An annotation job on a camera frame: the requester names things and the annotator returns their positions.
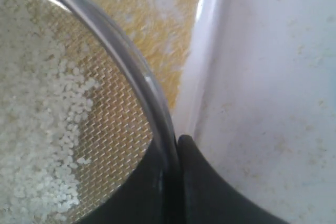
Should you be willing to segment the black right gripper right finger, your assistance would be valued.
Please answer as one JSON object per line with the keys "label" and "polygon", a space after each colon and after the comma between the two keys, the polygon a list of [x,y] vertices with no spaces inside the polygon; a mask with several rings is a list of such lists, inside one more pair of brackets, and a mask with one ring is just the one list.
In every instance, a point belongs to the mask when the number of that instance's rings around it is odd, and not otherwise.
{"label": "black right gripper right finger", "polygon": [[181,135],[177,150],[183,169],[186,223],[286,223],[222,179],[191,136]]}

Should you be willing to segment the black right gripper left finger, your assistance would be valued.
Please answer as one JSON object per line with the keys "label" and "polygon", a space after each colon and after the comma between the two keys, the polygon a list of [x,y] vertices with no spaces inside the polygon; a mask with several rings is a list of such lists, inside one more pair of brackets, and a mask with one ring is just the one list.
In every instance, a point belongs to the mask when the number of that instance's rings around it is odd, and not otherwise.
{"label": "black right gripper left finger", "polygon": [[181,223],[181,173],[163,171],[152,142],[126,182],[85,223]]}

